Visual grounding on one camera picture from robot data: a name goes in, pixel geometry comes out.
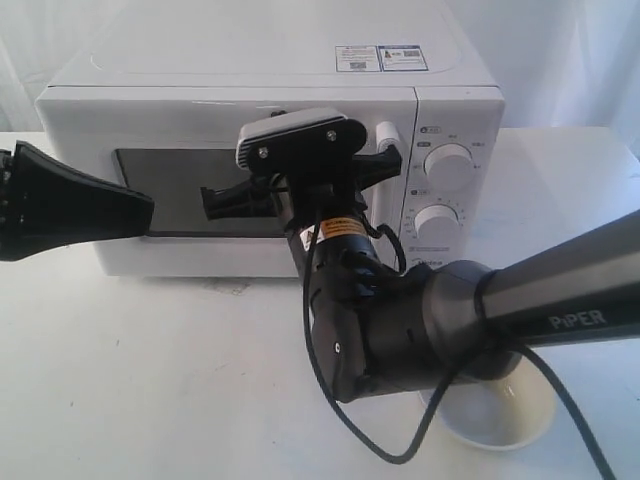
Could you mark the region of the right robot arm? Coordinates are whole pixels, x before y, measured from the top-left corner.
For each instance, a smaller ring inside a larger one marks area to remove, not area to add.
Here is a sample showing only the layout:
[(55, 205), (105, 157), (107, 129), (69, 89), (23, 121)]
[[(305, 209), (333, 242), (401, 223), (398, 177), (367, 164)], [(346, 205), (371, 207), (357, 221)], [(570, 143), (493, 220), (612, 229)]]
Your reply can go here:
[[(280, 221), (303, 288), (303, 332), (333, 408), (366, 397), (508, 375), (524, 351), (639, 333), (639, 217), (629, 214), (508, 268), (409, 265), (399, 238), (365, 215), (362, 190), (395, 177), (395, 147), (372, 156), (278, 156), (201, 191), (212, 220)], [(396, 247), (384, 264), (374, 241)]]

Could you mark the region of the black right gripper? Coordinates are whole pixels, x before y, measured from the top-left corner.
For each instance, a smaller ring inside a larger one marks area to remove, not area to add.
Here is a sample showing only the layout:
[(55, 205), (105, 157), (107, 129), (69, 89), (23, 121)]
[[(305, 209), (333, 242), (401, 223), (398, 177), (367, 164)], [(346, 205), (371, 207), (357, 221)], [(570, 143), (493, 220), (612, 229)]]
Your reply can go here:
[(277, 215), (298, 270), (336, 265), (378, 270), (371, 238), (378, 235), (365, 219), (362, 191), (400, 175), (397, 149), (351, 159), (262, 160), (251, 180), (229, 189), (200, 188), (208, 220), (271, 218)]

